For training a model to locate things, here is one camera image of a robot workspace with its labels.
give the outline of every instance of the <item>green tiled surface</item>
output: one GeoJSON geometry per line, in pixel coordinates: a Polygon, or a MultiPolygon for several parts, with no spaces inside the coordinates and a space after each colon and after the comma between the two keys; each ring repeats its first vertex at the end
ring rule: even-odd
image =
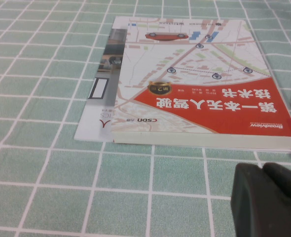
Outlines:
{"type": "Polygon", "coordinates": [[[0,237],[234,236],[254,152],[73,139],[117,15],[245,19],[291,110],[290,0],[0,0],[0,237]]]}

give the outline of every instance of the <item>white grout line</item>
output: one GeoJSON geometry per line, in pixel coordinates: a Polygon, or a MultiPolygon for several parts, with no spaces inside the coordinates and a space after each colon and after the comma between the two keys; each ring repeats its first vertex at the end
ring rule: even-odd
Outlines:
{"type": "MultiPolygon", "coordinates": [[[[35,98],[35,99],[52,99],[52,100],[71,100],[68,97],[54,97],[54,96],[29,96],[29,95],[7,95],[7,94],[0,94],[0,97],[13,97],[13,98],[35,98]]],[[[86,101],[86,99],[73,99],[75,101],[86,101]]]]}
{"type": "Polygon", "coordinates": [[[253,152],[253,153],[254,153],[254,157],[255,157],[255,159],[256,159],[257,162],[258,162],[258,166],[259,166],[260,168],[262,168],[262,164],[261,164],[260,159],[258,158],[258,154],[257,154],[257,152],[253,152]]]}
{"type": "Polygon", "coordinates": [[[162,0],[161,18],[163,18],[163,12],[164,12],[164,0],[162,0]]]}
{"type": "Polygon", "coordinates": [[[136,0],[135,9],[134,9],[134,13],[132,14],[132,16],[133,16],[133,17],[135,17],[135,15],[136,15],[137,6],[138,6],[138,1],[139,1],[139,0],[136,0]]]}
{"type": "Polygon", "coordinates": [[[189,15],[189,18],[191,19],[190,0],[188,0],[188,15],[189,15]]]}
{"type": "Polygon", "coordinates": [[[152,211],[152,195],[153,195],[153,171],[154,171],[154,153],[155,153],[155,146],[152,145],[151,147],[151,160],[150,160],[150,177],[149,177],[149,192],[147,196],[147,215],[146,215],[146,229],[145,229],[145,236],[150,237],[151,233],[151,211],[152,211]]]}
{"type": "Polygon", "coordinates": [[[217,18],[218,18],[218,20],[220,20],[220,14],[219,14],[219,9],[218,9],[216,0],[214,0],[214,4],[215,4],[216,11],[217,11],[217,18]]]}
{"type": "Polygon", "coordinates": [[[103,145],[102,145],[99,157],[98,157],[98,162],[97,162],[97,167],[96,167],[95,176],[94,176],[94,180],[93,180],[93,185],[91,187],[91,193],[90,193],[90,197],[89,197],[89,200],[88,200],[88,204],[87,204],[87,207],[86,207],[85,216],[84,216],[84,220],[83,220],[83,225],[82,225],[82,230],[81,230],[81,236],[82,237],[85,235],[88,218],[90,216],[90,212],[91,212],[91,209],[92,209],[93,198],[94,198],[94,194],[95,194],[95,191],[96,191],[96,184],[97,184],[97,180],[98,180],[98,175],[100,173],[100,169],[101,169],[101,165],[102,165],[103,151],[104,151],[105,145],[106,145],[106,143],[103,142],[103,145]]]}
{"type": "Polygon", "coordinates": [[[207,195],[207,205],[208,205],[208,214],[209,214],[209,225],[210,225],[210,236],[215,237],[215,227],[214,227],[214,217],[213,209],[210,197],[210,186],[209,186],[209,177],[208,177],[208,164],[206,159],[206,150],[202,148],[203,158],[204,158],[204,172],[205,172],[205,181],[206,181],[206,195],[207,195]]]}

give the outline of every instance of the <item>map illustration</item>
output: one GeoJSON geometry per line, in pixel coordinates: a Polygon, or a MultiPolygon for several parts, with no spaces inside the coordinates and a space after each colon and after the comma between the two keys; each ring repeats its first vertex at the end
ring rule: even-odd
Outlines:
{"type": "Polygon", "coordinates": [[[128,21],[114,111],[112,131],[253,135],[257,117],[280,134],[270,128],[288,113],[245,21],[139,17],[128,21]]]}

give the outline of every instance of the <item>red object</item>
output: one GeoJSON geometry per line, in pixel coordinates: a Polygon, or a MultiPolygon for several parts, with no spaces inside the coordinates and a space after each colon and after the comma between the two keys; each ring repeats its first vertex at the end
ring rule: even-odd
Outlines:
{"type": "Polygon", "coordinates": [[[152,39],[152,40],[159,40],[159,41],[172,41],[172,40],[182,40],[182,39],[187,39],[188,35],[185,34],[177,34],[177,35],[158,35],[156,33],[150,33],[146,34],[145,37],[147,39],[152,39]]]}
{"type": "Polygon", "coordinates": [[[171,87],[172,91],[169,94],[155,95],[149,90],[145,90],[134,100],[175,114],[209,129],[213,133],[291,137],[291,117],[272,78],[230,85],[172,84],[171,87]],[[251,90],[253,96],[242,98],[237,93],[237,96],[234,98],[224,97],[223,89],[232,89],[232,91],[251,90]],[[254,89],[267,89],[270,93],[270,98],[256,97],[254,89]],[[171,108],[159,108],[157,106],[157,98],[169,98],[171,101],[174,101],[176,98],[187,100],[189,107],[187,109],[173,108],[173,106],[171,108]],[[197,109],[197,106],[190,100],[196,102],[204,100],[204,102],[201,104],[200,109],[197,109]],[[221,101],[222,110],[210,109],[209,100],[221,101]],[[227,109],[225,103],[230,103],[230,101],[239,103],[239,109],[236,111],[227,109]],[[259,103],[264,102],[273,102],[276,111],[273,113],[262,112],[259,103]],[[242,106],[258,106],[258,108],[243,108],[242,106]]]}

